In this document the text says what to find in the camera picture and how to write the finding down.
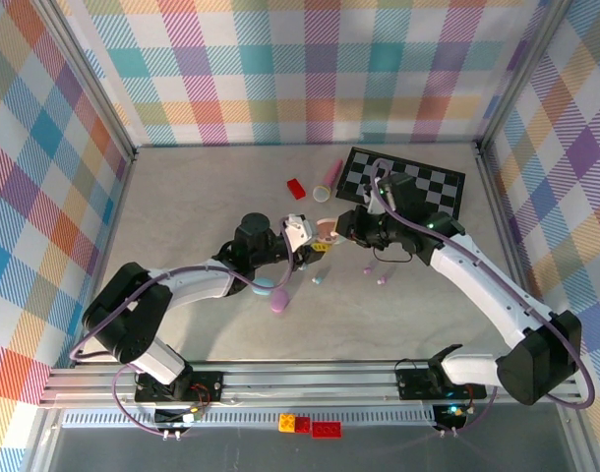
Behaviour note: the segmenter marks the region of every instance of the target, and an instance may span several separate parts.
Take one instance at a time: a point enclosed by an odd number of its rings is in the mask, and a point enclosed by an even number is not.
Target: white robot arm
[[[450,244],[404,226],[372,203],[341,215],[336,232],[365,248],[382,250],[389,244],[401,244],[403,250],[453,282],[488,317],[510,349],[508,355],[495,359],[492,354],[460,354],[460,345],[451,346],[429,360],[433,385],[437,389],[464,384],[502,386],[517,401],[530,405],[572,375],[578,365],[569,347],[543,323],[554,325],[578,350],[581,324],[577,317],[571,312],[552,313],[515,285],[481,253],[457,221],[443,212],[429,212],[424,203],[412,197],[416,191],[410,177],[394,176],[384,181],[388,201],[399,214],[434,228]],[[260,266],[288,260],[292,271],[319,260],[323,253],[311,245],[315,234],[312,223],[302,215],[289,215],[276,236],[265,216],[250,213],[234,239],[198,270],[145,270],[135,263],[124,265],[89,306],[83,323],[92,331],[114,315],[111,312],[124,300],[129,301],[137,288],[149,284],[136,300],[136,307],[123,310],[95,336],[119,362],[150,374],[167,385],[172,398],[179,399],[190,387],[193,373],[188,363],[156,336],[166,311],[237,293],[246,287],[246,281],[254,279]],[[466,258],[460,251],[463,249],[477,260]],[[516,294],[528,302],[529,313],[518,303]]]

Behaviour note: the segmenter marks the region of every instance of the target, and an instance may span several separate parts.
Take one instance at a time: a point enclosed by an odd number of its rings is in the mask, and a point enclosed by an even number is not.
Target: light blue ball
[[[264,278],[264,277],[257,277],[254,279],[254,283],[258,283],[259,285],[263,285],[265,287],[274,287],[275,284],[273,283],[272,280],[269,280],[268,278]],[[256,293],[257,295],[263,295],[263,296],[268,296],[271,294],[271,290],[265,290],[262,288],[257,288],[257,287],[252,287],[252,291],[254,293]]]

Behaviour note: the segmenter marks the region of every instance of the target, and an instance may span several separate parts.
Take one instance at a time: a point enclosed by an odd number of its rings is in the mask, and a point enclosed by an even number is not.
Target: wire
[[[206,395],[208,398],[206,405],[204,404],[204,401],[202,400],[202,394],[200,393],[200,389],[202,389],[203,391],[206,392]],[[206,408],[207,406],[210,405],[210,390],[205,385],[202,385],[201,383],[196,383],[191,386],[191,390],[194,390],[198,394],[198,397],[200,398],[200,405],[203,408]]]
[[[416,361],[414,361],[413,359],[409,359],[408,357],[403,357],[401,360],[396,361],[396,364],[394,364],[394,371],[396,372],[396,368],[398,367],[399,364],[403,363],[403,362],[411,362],[411,365],[414,366],[415,370],[418,370],[418,366],[416,366]]]
[[[147,431],[148,433],[152,433],[153,435],[164,437],[164,433],[162,433],[160,430],[156,428],[150,428],[149,426],[144,425],[139,420],[134,418],[134,416],[131,415],[130,412],[125,409],[123,403],[121,403],[121,400],[119,399],[119,396],[116,394],[116,384],[121,375],[123,375],[123,373],[128,369],[131,369],[130,366],[123,366],[121,369],[118,370],[118,372],[114,375],[114,378],[112,379],[112,398],[114,398],[114,403],[116,403],[116,407],[121,411],[121,413],[125,415],[125,417],[128,420],[130,420],[138,428],[142,429],[143,431]],[[177,438],[174,433],[169,433],[168,435],[171,438]]]
[[[492,408],[493,403],[495,402],[495,399],[497,398],[497,390],[499,390],[499,389],[496,386],[494,386],[493,391],[490,393],[490,400],[488,400],[486,407],[477,416],[477,418],[475,418],[470,424],[464,425],[459,429],[459,431],[461,433],[471,430],[472,428],[477,426],[479,423],[481,423],[484,418],[486,418],[486,415],[488,415],[488,413],[490,412],[490,409]]]
[[[407,263],[411,263],[411,260],[414,259],[414,257],[411,255],[411,253],[409,254],[409,259],[407,261],[391,261],[391,260],[386,260],[386,259],[381,259],[379,256],[377,256],[377,248],[372,248],[372,254],[374,255],[375,259],[381,263],[389,263],[389,264],[407,264]]]
[[[470,383],[465,385],[466,390],[468,391],[468,396],[470,397],[470,402],[468,403],[468,409],[473,407],[473,403],[475,402],[475,393],[473,391],[473,387]]]
[[[539,313],[537,313],[536,310],[534,309],[534,307],[532,307],[526,300],[523,299],[521,294],[519,294],[516,290],[514,290],[514,288],[512,288],[509,283],[507,283],[501,276],[499,276],[490,266],[488,266],[478,256],[471,253],[466,248],[464,248],[462,245],[456,243],[455,241],[453,241],[451,238],[448,238],[444,234],[441,234],[437,231],[427,228],[426,226],[416,224],[413,221],[409,221],[408,219],[403,218],[396,211],[391,209],[390,205],[388,205],[388,203],[384,200],[381,192],[379,191],[379,186],[377,185],[377,172],[379,170],[379,166],[382,163],[388,164],[384,159],[377,159],[372,164],[371,175],[370,175],[370,186],[372,188],[372,192],[374,192],[375,197],[377,198],[377,200],[379,201],[381,206],[384,208],[386,213],[389,216],[391,216],[392,218],[394,218],[396,221],[398,221],[399,223],[407,226],[408,228],[411,228],[422,234],[426,234],[427,236],[430,236],[432,238],[438,239],[438,240],[442,241],[443,243],[445,243],[447,246],[455,249],[456,251],[459,251],[467,259],[471,260],[474,264],[476,264],[484,272],[486,272],[486,274],[488,274],[488,276],[492,280],[494,280],[495,283],[497,283],[506,293],[508,293],[508,295],[510,295],[512,297],[512,299],[514,300],[514,302],[516,302],[518,304],[518,306],[520,306],[523,310],[525,310],[525,313],[527,315],[531,315],[541,325],[546,326],[547,329],[550,330],[554,334],[554,336],[556,336],[556,338],[558,338],[558,340],[561,342],[561,344],[563,346],[565,346],[565,349],[567,350],[567,352],[569,352],[569,355],[571,356],[571,358],[573,359],[573,361],[579,368],[580,372],[582,373],[582,376],[584,377],[584,380],[586,381],[586,387],[588,390],[586,400],[582,401],[581,403],[571,403],[568,401],[564,401],[564,400],[561,400],[560,398],[553,396],[549,393],[547,393],[547,395],[546,395],[547,398],[554,401],[555,403],[558,403],[559,405],[566,406],[568,408],[572,408],[572,409],[576,409],[576,410],[582,410],[582,409],[585,409],[585,408],[588,408],[589,406],[591,406],[593,404],[593,402],[595,401],[595,385],[593,384],[593,379],[591,378],[590,374],[588,373],[588,369],[582,362],[579,354],[577,353],[575,348],[571,345],[569,340],[566,339],[563,336],[563,334],[555,326],[553,326],[551,323],[549,323],[547,320],[545,320],[545,318],[543,318]]]
[[[158,283],[159,281],[162,281],[166,278],[169,278],[173,275],[178,275],[180,273],[185,273],[185,272],[197,272],[197,271],[211,270],[211,271],[216,271],[216,272],[227,273],[228,275],[241,280],[243,283],[245,283],[247,285],[251,285],[254,288],[259,288],[262,290],[273,291],[276,288],[282,287],[284,284],[286,284],[289,281],[289,279],[291,278],[291,273],[293,272],[293,251],[291,250],[291,242],[289,241],[289,237],[287,236],[287,233],[285,232],[285,227],[284,227],[284,222],[286,221],[286,219],[287,219],[286,217],[282,218],[279,222],[279,225],[280,225],[280,233],[282,235],[282,239],[284,240],[285,246],[287,248],[287,257],[288,257],[289,265],[287,266],[287,270],[285,271],[284,275],[282,276],[282,278],[280,279],[278,284],[275,285],[274,287],[265,287],[264,285],[259,285],[258,283],[255,283],[254,281],[250,280],[249,278],[247,278],[247,277],[241,275],[240,273],[235,272],[234,270],[231,270],[227,267],[219,267],[216,265],[187,265],[184,267],[174,268],[174,269],[169,270],[165,273],[162,273],[161,275],[158,275],[158,276],[148,280],[144,284],[142,284],[137,290],[134,291],[134,293],[132,295],[130,295],[128,298],[126,298],[125,301],[123,303],[121,303],[121,305],[119,305],[116,310],[114,310],[112,313],[110,313],[103,321],[101,321],[99,324],[97,324],[93,329],[91,329],[88,332],[88,334],[86,334],[86,336],[84,336],[77,344],[75,344],[75,346],[73,346],[73,349],[71,349],[71,352],[69,354],[69,358],[73,361],[83,361],[86,359],[91,359],[93,357],[103,356],[106,354],[110,355],[110,353],[108,351],[96,351],[96,352],[91,352],[88,354],[82,354],[82,353],[80,353],[80,351],[82,350],[84,345],[89,340],[91,340],[102,329],[104,329],[106,326],[108,326],[110,323],[112,323],[114,321],[114,319],[116,319],[119,315],[121,315],[127,309],[127,307],[130,305],[130,303],[138,300],[141,297],[141,295],[143,295],[143,293],[145,293],[145,291],[148,290],[152,285],[154,285],[154,284]]]

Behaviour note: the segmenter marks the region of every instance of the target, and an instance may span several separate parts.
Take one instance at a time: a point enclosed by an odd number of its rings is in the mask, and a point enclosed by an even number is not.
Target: pink cup
[[[339,159],[335,164],[333,164],[327,175],[325,175],[322,184],[316,185],[313,189],[313,199],[323,204],[330,198],[330,191],[332,190],[332,184],[334,184],[337,175],[339,175],[339,171],[341,170],[341,166],[343,165],[343,160]]]

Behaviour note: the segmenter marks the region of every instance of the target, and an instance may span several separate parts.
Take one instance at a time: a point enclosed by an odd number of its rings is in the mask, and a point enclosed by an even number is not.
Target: colorful checkered pattern
[[[571,5],[496,140],[497,181],[532,289],[583,323],[599,397],[600,0]]]
[[[128,131],[157,146],[470,141],[545,3],[60,0]]]
[[[70,348],[125,165],[30,0],[0,2],[0,471]]]

